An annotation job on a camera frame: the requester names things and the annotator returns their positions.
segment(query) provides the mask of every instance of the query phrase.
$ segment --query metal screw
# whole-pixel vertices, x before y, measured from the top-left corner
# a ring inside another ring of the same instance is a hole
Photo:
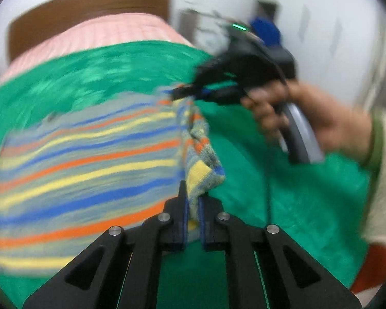
[[[279,227],[276,224],[270,224],[266,229],[270,234],[276,234],[280,231]]]
[[[170,214],[167,212],[162,212],[157,216],[157,218],[160,222],[167,222],[170,219]]]
[[[230,214],[228,212],[222,211],[217,214],[217,218],[221,221],[227,221],[230,218]]]
[[[121,228],[118,227],[117,225],[115,225],[109,229],[109,235],[117,236],[120,233],[121,233]]]

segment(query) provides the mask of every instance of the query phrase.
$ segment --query wrist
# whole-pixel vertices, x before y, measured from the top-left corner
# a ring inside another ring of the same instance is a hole
[[[372,148],[372,118],[369,113],[354,109],[346,117],[343,127],[341,153],[346,157],[363,163]]]

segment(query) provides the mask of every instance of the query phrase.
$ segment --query striped fabric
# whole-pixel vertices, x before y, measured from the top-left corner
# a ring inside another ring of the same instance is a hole
[[[143,13],[106,15],[85,21],[15,59],[0,79],[3,83],[33,67],[73,52],[133,41],[168,41],[191,46],[160,17]]]
[[[112,225],[163,210],[186,180],[197,197],[224,180],[190,98],[124,92],[9,133],[0,150],[0,271],[54,273]]]

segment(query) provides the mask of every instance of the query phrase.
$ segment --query black handle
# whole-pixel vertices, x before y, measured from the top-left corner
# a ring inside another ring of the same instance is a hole
[[[317,164],[324,161],[316,136],[303,112],[294,103],[282,103],[276,107],[289,120],[289,127],[280,132],[286,143],[289,161],[293,164]]]

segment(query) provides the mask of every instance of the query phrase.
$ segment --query brown headboard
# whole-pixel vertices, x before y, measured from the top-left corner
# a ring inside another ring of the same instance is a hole
[[[120,13],[169,18],[169,0],[51,0],[14,20],[8,30],[10,61],[61,32],[92,18]]]

